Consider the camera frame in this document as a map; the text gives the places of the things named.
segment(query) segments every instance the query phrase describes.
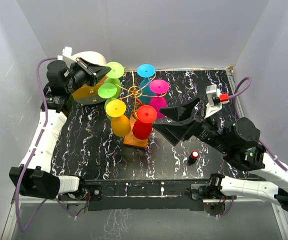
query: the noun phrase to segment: wooden block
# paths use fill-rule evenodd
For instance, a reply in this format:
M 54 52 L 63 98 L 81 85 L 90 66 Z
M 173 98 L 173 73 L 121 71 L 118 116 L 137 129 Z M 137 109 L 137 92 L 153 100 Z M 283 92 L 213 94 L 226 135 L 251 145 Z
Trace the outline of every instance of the wooden block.
M 133 116 L 130 116 L 129 122 L 132 129 L 135 121 L 136 119 L 134 119 Z M 130 133 L 124 138 L 124 144 L 138 148 L 146 148 L 148 144 L 148 139 L 140 140 L 133 135 L 133 131 L 130 131 Z

